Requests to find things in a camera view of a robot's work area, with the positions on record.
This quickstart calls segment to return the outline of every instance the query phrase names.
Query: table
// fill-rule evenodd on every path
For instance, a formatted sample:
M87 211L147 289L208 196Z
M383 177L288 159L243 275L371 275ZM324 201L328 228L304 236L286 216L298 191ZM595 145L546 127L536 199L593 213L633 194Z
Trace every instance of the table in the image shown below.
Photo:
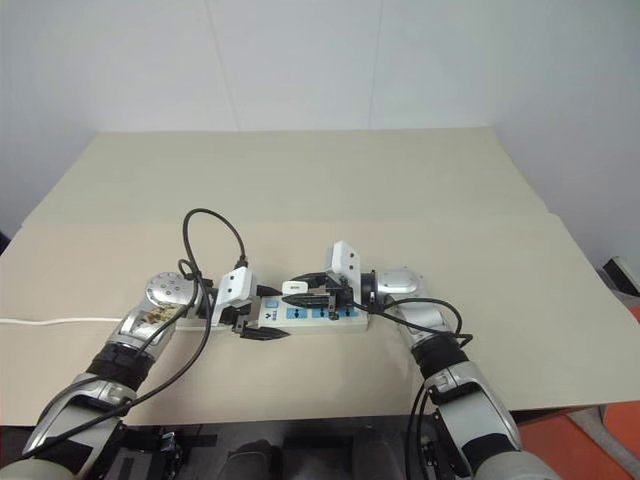
M167 170L179 155L183 168ZM489 129L101 135L0 257L0 315L122 316L183 256L180 220L195 206L237 223L265 284L318 270L338 239L365 269L419 270L431 294L462 311L476 336L469 356L512 410L640 398L638 382L621 381L636 375L635 320ZM202 268L219 278L237 247L207 218L192 231ZM0 326L0 422L33 424L112 328ZM143 390L198 341L177 332ZM404 414L415 378L383 319L363 334L264 343L223 333L127 422Z

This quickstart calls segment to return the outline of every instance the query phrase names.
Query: power strip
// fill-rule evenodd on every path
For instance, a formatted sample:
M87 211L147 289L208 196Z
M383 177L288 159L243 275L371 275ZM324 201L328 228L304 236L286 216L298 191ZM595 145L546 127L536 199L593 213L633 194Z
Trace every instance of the power strip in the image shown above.
M287 333L358 333L367 330L368 314L353 308L337 310L340 318L331 320L327 309L300 308L282 301L282 297L264 297L260 302L258 325Z

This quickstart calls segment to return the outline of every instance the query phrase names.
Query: white wall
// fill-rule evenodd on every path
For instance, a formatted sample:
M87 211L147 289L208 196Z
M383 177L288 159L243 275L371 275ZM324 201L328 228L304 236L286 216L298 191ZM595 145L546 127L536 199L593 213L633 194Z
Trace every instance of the white wall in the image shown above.
M634 0L0 2L9 234L98 130L491 124L595 263L640 272Z

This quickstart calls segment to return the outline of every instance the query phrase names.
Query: orange floor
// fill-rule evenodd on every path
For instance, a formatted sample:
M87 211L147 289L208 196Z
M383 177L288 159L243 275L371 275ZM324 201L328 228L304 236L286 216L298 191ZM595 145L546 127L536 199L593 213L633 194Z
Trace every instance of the orange floor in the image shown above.
M640 321L640 308L631 312ZM640 402L607 409L605 425L640 457ZM520 429L524 448L547 462L564 480L633 480L569 418L558 416Z

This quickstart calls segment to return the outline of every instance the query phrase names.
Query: white cable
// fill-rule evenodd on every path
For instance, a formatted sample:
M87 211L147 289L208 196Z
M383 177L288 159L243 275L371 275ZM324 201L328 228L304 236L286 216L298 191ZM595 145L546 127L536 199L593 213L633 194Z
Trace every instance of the white cable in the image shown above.
M18 320L15 318L0 318L0 325L23 325L27 327L47 327L51 325L62 325L65 323L118 323L121 318L104 317L78 317L78 318L56 318L55 320ZM183 332L202 332L204 327L183 327L178 326L177 330Z

